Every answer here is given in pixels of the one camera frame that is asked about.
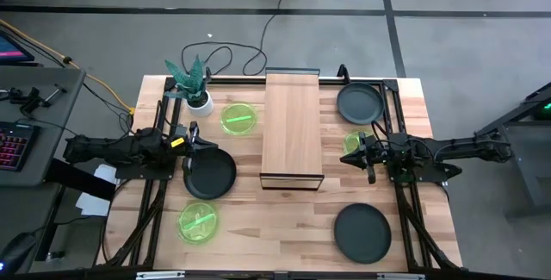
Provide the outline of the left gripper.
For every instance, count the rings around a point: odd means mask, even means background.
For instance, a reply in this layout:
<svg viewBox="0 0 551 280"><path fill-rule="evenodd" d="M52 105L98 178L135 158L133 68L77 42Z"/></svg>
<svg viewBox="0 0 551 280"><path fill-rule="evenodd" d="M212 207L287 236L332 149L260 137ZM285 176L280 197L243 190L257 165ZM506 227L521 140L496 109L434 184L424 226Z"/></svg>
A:
<svg viewBox="0 0 551 280"><path fill-rule="evenodd" d="M170 137L170 156L172 158L182 158L182 169L184 175L192 172L193 157L198 150L199 126L196 121L192 121L188 127L177 125L174 133ZM219 150L218 144L202 140L200 142L200 152L215 152Z"/></svg>

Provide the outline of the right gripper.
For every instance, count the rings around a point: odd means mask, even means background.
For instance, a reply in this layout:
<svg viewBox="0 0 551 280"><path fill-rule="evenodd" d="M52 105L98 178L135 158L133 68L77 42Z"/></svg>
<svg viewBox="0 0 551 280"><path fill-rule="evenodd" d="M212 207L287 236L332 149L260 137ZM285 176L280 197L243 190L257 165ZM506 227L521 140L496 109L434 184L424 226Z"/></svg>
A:
<svg viewBox="0 0 551 280"><path fill-rule="evenodd" d="M382 141L374 135L367 136L365 133L359 133L359 142L359 148L344 155L340 162L365 170L368 183L374 184L376 182L375 164L383 164L387 160L387 150Z"/></svg>

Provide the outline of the transparent green round plate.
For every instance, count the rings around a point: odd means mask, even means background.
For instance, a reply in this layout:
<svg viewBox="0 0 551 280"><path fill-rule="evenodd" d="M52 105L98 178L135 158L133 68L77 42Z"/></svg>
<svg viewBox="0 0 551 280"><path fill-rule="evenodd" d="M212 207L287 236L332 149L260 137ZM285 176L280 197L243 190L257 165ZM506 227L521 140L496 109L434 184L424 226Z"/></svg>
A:
<svg viewBox="0 0 551 280"><path fill-rule="evenodd" d="M365 136L370 136L373 134L371 130L361 130L361 129L352 130L349 134L345 136L343 141L344 155L355 151L359 147L360 133L363 133Z"/></svg>
<svg viewBox="0 0 551 280"><path fill-rule="evenodd" d="M257 112L248 103L232 103L220 114L220 125L226 134L247 135L257 125Z"/></svg>
<svg viewBox="0 0 551 280"><path fill-rule="evenodd" d="M176 218L179 239L191 245L202 245L210 241L217 233L218 226L218 212L207 202L188 203Z"/></svg>

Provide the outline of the black round plate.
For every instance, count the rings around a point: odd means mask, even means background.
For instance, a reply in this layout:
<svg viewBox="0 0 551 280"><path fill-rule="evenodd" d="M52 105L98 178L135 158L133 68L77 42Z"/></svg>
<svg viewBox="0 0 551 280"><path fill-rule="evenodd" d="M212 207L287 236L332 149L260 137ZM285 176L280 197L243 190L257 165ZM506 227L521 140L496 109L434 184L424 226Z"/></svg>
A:
<svg viewBox="0 0 551 280"><path fill-rule="evenodd" d="M219 148L203 149L183 159L183 181L195 198L213 200L234 185L237 166L232 156Z"/></svg>
<svg viewBox="0 0 551 280"><path fill-rule="evenodd" d="M344 207L333 225L337 249L359 264L374 264L388 253L392 233L384 214L367 203Z"/></svg>
<svg viewBox="0 0 551 280"><path fill-rule="evenodd" d="M347 121L369 125L384 112L385 103L378 90L366 83L351 83L337 94L337 110Z"/></svg>

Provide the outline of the white paper sheet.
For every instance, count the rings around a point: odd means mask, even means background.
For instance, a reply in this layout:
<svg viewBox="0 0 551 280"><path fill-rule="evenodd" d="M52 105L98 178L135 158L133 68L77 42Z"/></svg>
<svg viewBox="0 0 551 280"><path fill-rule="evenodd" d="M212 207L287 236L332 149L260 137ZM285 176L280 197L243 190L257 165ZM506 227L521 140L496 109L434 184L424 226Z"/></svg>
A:
<svg viewBox="0 0 551 280"><path fill-rule="evenodd" d="M115 177L117 169L110 165L99 165L94 176L107 181L115 186L120 184L120 181ZM76 207L81 209L83 216L103 216L108 214L108 209L111 201L83 193L76 202Z"/></svg>

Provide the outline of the black flat bar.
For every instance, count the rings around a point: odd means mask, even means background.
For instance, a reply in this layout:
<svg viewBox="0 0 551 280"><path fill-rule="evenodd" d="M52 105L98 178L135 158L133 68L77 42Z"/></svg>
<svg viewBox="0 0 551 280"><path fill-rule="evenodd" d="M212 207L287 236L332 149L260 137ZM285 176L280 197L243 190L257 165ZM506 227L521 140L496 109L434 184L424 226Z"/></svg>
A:
<svg viewBox="0 0 551 280"><path fill-rule="evenodd" d="M51 161L44 181L61 184L107 201L115 196L114 184L58 159Z"/></svg>

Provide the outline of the black metal stand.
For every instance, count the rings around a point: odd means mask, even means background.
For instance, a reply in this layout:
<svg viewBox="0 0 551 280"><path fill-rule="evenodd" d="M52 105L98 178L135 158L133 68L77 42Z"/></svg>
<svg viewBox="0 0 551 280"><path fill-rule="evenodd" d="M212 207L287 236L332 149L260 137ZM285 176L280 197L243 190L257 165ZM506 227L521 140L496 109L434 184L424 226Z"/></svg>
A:
<svg viewBox="0 0 551 280"><path fill-rule="evenodd" d="M551 82L477 133L499 134L510 144L510 162L522 179L527 205L506 218L551 215Z"/></svg>

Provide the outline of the grey side desk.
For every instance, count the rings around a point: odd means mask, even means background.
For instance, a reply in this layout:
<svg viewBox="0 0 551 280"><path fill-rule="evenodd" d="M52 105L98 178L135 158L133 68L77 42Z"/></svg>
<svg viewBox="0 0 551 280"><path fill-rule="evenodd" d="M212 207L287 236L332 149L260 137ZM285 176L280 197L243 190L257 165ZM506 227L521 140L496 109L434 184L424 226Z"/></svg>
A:
<svg viewBox="0 0 551 280"><path fill-rule="evenodd" d="M65 193L55 153L81 70L0 66L0 275L46 258Z"/></svg>

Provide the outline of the black clamp tool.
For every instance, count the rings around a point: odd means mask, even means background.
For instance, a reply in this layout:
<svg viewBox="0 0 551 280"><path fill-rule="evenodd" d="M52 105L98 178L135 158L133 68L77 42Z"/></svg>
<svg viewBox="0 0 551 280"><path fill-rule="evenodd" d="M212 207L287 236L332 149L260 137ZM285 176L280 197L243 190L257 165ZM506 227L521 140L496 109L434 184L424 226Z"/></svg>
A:
<svg viewBox="0 0 551 280"><path fill-rule="evenodd" d="M40 97L40 91L32 87L31 91L24 96L21 90L11 88L8 91L7 99L11 104L19 105L20 112L26 117L30 117L32 113L39 107L49 108L52 106L53 99L61 94L65 94L67 89L55 84L55 91L46 98Z"/></svg>

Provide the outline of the backlit black keyboard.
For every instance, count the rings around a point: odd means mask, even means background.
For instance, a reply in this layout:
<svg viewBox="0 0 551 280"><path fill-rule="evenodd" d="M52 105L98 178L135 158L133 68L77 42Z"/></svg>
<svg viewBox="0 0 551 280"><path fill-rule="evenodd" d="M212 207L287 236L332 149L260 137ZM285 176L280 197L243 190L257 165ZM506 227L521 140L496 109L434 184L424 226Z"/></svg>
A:
<svg viewBox="0 0 551 280"><path fill-rule="evenodd" d="M0 171L20 171L34 147L40 127L0 121Z"/></svg>

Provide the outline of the black computer mouse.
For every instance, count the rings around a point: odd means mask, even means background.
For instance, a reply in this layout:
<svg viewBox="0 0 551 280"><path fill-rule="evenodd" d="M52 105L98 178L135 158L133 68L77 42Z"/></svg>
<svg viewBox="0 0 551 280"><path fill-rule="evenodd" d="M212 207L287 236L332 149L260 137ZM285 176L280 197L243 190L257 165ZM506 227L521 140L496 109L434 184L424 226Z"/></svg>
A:
<svg viewBox="0 0 551 280"><path fill-rule="evenodd" d="M0 251L0 274L14 274L36 244L33 233L19 233Z"/></svg>

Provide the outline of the computer monitor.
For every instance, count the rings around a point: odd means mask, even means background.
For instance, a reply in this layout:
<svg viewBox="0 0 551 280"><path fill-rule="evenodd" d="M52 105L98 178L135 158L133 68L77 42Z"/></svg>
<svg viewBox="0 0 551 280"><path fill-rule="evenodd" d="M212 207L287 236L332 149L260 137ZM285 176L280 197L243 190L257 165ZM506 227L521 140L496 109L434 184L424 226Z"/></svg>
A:
<svg viewBox="0 0 551 280"><path fill-rule="evenodd" d="M34 61L34 56L0 30L0 65Z"/></svg>

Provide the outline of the wooden shelf with black frame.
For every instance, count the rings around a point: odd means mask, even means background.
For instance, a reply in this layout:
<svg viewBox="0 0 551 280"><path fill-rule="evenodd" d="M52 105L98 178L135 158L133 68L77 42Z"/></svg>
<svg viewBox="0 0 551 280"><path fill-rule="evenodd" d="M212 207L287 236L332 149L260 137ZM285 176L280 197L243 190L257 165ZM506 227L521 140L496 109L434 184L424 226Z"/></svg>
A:
<svg viewBox="0 0 551 280"><path fill-rule="evenodd" d="M266 75L259 177L265 190L318 190L324 181L317 74Z"/></svg>

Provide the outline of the black aluminium table frame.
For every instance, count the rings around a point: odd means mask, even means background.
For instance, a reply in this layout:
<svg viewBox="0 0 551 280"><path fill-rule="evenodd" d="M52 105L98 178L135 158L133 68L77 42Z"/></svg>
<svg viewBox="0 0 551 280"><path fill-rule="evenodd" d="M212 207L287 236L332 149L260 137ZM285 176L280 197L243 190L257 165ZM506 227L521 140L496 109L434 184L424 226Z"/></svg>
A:
<svg viewBox="0 0 551 280"><path fill-rule="evenodd" d="M383 78L357 78L382 82ZM397 82L406 132L431 137L430 119L418 78L390 79ZM341 78L320 81L320 129L325 180L317 191L263 190L260 184L263 150L264 78L214 78L208 90L214 112L199 118L201 137L219 144L230 153L238 168L236 183L220 199L208 202L220 217L214 237L202 245L181 241L176 218L194 198L186 191L180 162L168 182L160 221L153 267L159 270L215 271L407 271L405 246L401 234L398 205L393 185L383 165L375 167L377 181L369 185L364 171L344 165L344 138L359 127L340 117L336 95ZM220 113L229 103L248 103L258 117L250 134L226 134ZM133 180L115 198L108 217L106 253L112 257L137 224L145 181ZM418 185L424 224L430 235L455 264L461 254L448 198L434 184ZM336 248L332 225L346 205L365 202L387 218L392 241L387 255L375 264L357 264Z"/></svg>

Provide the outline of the silver metal bracket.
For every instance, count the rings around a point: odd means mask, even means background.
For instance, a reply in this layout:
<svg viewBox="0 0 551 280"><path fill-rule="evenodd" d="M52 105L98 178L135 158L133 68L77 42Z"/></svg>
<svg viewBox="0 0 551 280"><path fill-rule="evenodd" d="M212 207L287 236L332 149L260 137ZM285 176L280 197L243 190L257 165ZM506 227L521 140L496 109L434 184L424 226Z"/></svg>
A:
<svg viewBox="0 0 551 280"><path fill-rule="evenodd" d="M181 280L184 278L184 271L147 271L138 272L135 280Z"/></svg>
<svg viewBox="0 0 551 280"><path fill-rule="evenodd" d="M423 274L378 273L376 280L426 280L426 278Z"/></svg>

